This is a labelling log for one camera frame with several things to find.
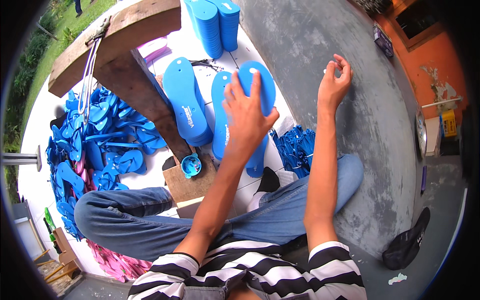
small blue bowl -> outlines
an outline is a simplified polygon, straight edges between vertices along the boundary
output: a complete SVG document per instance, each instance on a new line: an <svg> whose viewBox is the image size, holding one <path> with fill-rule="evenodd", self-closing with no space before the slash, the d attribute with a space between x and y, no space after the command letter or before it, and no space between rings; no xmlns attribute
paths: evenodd
<svg viewBox="0 0 480 300"><path fill-rule="evenodd" d="M202 169L202 162L199 160L198 155L193 153L186 156L181 161L181 170L185 173L186 178L192 178L192 176L198 175Z"/></svg>

black and white striped shirt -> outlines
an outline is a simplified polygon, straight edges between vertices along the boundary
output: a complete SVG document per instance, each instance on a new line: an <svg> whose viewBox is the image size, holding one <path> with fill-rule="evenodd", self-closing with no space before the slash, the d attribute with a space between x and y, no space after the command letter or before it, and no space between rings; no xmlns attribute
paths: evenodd
<svg viewBox="0 0 480 300"><path fill-rule="evenodd" d="M226 299L240 281L265 300L302 294L295 299L367 299L346 245L328 241L315 247L309 271L279 253L277 244L243 240L210 251L201 267L188 254L166 254L134 282L128 299Z"/></svg>

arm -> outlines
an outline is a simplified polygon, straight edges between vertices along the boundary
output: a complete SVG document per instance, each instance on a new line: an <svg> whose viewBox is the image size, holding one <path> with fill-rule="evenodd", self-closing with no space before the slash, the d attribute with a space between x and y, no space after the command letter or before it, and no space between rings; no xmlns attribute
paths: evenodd
<svg viewBox="0 0 480 300"><path fill-rule="evenodd" d="M347 94L353 71L343 57L334 57L336 62L328 63L318 89L317 131L303 219L309 251L337 240L333 227L337 196L335 113ZM341 72L340 78L335 77L335 68Z"/></svg>
<svg viewBox="0 0 480 300"><path fill-rule="evenodd" d="M276 108L268 117L262 114L258 71L253 75L250 97L245 96L237 72L232 74L232 83L225 87L224 94L230 141L214 182L195 213L192 228L175 249L199 263L227 218L245 164L279 117Z"/></svg>

grass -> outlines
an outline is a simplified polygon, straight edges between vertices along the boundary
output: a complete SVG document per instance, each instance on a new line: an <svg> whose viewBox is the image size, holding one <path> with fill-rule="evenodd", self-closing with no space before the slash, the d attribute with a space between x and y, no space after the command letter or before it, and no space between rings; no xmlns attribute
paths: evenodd
<svg viewBox="0 0 480 300"><path fill-rule="evenodd" d="M56 41L54 39L51 40L50 46L48 47L47 51L45 51L43 58L38 63L35 77L32 81L30 92L27 96L20 131L20 136L22 140L28 118L30 117L30 112L32 111L33 104L35 103L40 89L45 83L45 80L50 74L50 71L52 70L55 59L57 59L57 57L72 42L71 40L65 38L63 30L65 28L69 28L72 32L73 38L77 37L93 21L95 21L101 14L107 11L115 3L117 3L117 0L97 0L92 4L90 4L90 0L81 0L81 7L84 13L80 17L75 18L75 16L77 15L75 11L75 4L70 5L68 9L62 14L62 18L57 24L57 29L55 33L53 33L60 41Z"/></svg>

hand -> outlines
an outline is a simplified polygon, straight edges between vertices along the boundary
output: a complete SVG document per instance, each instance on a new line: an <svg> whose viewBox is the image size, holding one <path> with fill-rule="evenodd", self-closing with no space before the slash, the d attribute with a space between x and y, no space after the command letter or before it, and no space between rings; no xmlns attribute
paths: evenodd
<svg viewBox="0 0 480 300"><path fill-rule="evenodd" d="M338 105L347 94L352 82L353 71L350 69L348 61L338 54L334 54L333 57L336 61L329 61L318 88L317 109L319 115L325 113L335 115ZM335 77L335 68L340 71L340 78Z"/></svg>
<svg viewBox="0 0 480 300"><path fill-rule="evenodd" d="M245 163L279 117L275 107L268 117L263 115L260 88L259 71L253 75L250 97L245 96L237 72L232 74L232 83L225 86L223 107L228 116L230 132L225 151L239 155Z"/></svg>

